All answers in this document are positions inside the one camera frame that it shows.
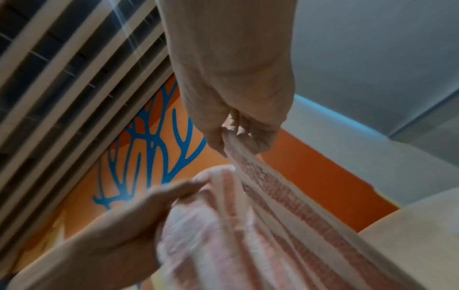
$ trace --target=human hand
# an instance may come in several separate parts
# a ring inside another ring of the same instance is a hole
[[[296,0],[157,0],[181,99],[213,149],[221,126],[253,153],[269,150],[293,103]]]
[[[161,218],[205,183],[164,185],[109,211],[21,271],[8,290],[120,290],[144,281],[160,266],[154,234]]]

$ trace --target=striped cloth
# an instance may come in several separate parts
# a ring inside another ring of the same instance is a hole
[[[177,201],[158,259],[175,290],[423,289],[281,175],[224,133],[233,165]]]

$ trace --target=person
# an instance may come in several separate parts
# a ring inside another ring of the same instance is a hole
[[[225,155],[221,126],[253,152],[269,150],[293,103],[296,0],[157,0],[181,98],[208,145]],[[119,290],[159,267],[153,232],[168,204],[201,181],[153,189],[96,219],[33,262],[7,290]]]

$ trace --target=mural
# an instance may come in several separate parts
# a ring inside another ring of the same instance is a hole
[[[370,184],[283,130],[274,147],[261,158],[356,231],[397,209]],[[226,163],[228,160],[207,146],[193,127],[172,76],[59,205],[50,223],[31,239],[18,267],[25,267],[107,210],[141,198],[148,188],[192,178],[204,169]],[[138,289],[164,289],[160,271],[129,288]]]

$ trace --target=pink and white striped fabric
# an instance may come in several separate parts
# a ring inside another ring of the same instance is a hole
[[[174,204],[157,253],[168,289],[423,289],[224,133],[233,165]]]

